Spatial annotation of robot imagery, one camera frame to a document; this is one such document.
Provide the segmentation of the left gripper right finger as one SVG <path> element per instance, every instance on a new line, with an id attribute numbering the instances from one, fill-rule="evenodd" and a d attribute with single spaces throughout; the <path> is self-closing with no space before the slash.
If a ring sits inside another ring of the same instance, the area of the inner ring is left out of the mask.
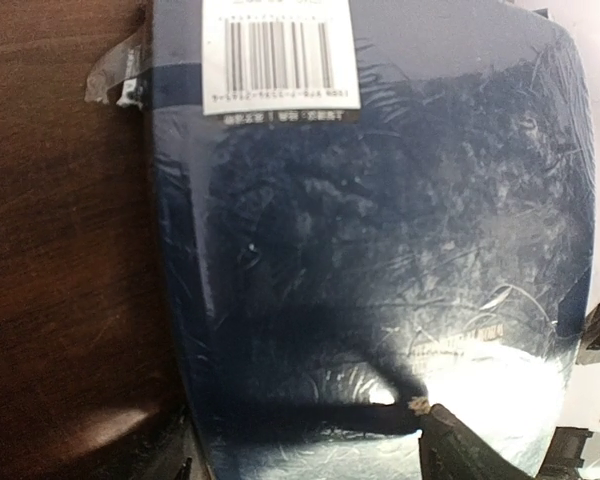
<path id="1" fill-rule="evenodd" d="M 519 480 L 510 464 L 441 404 L 420 415 L 419 459 L 424 480 Z"/>

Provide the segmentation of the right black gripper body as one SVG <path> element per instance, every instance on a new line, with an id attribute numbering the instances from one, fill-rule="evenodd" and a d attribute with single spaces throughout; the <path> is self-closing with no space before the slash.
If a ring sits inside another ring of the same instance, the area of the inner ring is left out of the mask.
<path id="1" fill-rule="evenodd" d="M 563 413 L 539 477 L 600 479 L 600 303 L 587 320 Z"/>

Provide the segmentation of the dark blue hardcover notebook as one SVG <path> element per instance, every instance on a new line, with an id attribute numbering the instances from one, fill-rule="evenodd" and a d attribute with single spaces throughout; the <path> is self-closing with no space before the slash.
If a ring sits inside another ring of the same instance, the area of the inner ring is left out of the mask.
<path id="1" fill-rule="evenodd" d="M 571 35 L 506 1 L 146 1 L 89 102 L 147 120 L 212 479 L 420 479 L 441 404 L 534 478 L 586 317 Z"/>

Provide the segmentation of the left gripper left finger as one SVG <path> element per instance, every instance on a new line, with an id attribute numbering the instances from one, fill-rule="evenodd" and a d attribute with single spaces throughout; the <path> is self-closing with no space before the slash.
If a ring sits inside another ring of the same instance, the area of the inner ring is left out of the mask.
<path id="1" fill-rule="evenodd" d="M 166 457 L 166 479 L 212 479 L 191 414 L 186 407 L 177 413 L 172 424 Z"/>

